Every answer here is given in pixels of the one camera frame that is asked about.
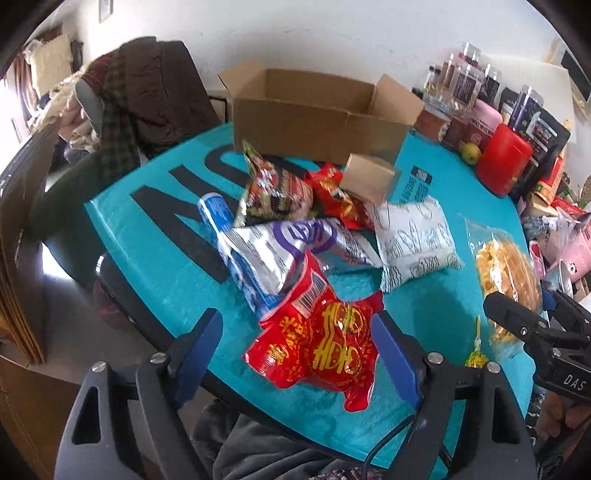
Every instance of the barcode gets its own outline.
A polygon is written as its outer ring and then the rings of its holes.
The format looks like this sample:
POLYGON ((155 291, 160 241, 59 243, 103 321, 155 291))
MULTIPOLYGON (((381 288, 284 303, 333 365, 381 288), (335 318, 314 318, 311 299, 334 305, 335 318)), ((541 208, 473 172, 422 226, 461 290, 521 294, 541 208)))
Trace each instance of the barcode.
POLYGON ((310 318, 312 309, 320 296, 326 289, 326 281, 321 275, 316 272, 312 272, 312 285, 306 290, 300 297, 296 298, 292 305, 294 308, 302 314, 305 318, 310 318))

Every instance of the yellow lollipop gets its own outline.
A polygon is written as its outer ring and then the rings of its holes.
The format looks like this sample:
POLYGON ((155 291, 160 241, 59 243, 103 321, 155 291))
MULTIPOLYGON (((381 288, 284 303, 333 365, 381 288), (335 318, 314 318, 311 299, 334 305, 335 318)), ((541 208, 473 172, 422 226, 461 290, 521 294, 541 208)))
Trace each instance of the yellow lollipop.
POLYGON ((482 368, 488 362, 488 358, 480 351, 482 340, 480 339, 480 316, 476 317, 476 339, 474 340, 474 351, 466 360, 467 367, 482 368))

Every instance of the pillow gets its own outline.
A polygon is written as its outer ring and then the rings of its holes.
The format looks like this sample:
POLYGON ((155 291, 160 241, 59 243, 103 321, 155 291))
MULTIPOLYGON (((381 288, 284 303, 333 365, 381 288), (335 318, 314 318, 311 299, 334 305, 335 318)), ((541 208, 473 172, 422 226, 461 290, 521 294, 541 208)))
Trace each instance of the pillow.
POLYGON ((31 53, 33 88, 41 98, 55 85, 72 74, 72 52, 67 35, 37 47, 31 53))

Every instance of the silver snack bag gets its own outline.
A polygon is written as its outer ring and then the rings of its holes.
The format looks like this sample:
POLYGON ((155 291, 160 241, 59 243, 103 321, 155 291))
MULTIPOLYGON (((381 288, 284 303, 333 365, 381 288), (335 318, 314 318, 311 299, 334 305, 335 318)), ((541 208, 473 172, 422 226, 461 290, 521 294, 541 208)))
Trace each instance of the silver snack bag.
POLYGON ((306 248, 328 273, 382 267, 369 242, 336 218, 271 222, 233 228, 220 235, 240 254, 268 295, 286 293, 291 288, 306 248))

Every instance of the white wall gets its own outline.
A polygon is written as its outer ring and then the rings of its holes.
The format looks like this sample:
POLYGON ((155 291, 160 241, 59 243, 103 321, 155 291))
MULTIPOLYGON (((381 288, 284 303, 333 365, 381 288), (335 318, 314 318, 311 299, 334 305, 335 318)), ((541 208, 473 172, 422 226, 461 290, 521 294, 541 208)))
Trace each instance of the white wall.
MULTIPOLYGON (((470 41, 484 53, 543 60, 556 32, 526 0, 114 0, 102 24, 98 0, 76 12, 85 62, 142 35, 182 40, 206 88, 217 74, 259 56, 268 66, 411 87, 428 66, 470 41)), ((567 161, 571 179, 591 174, 591 128, 567 161)))

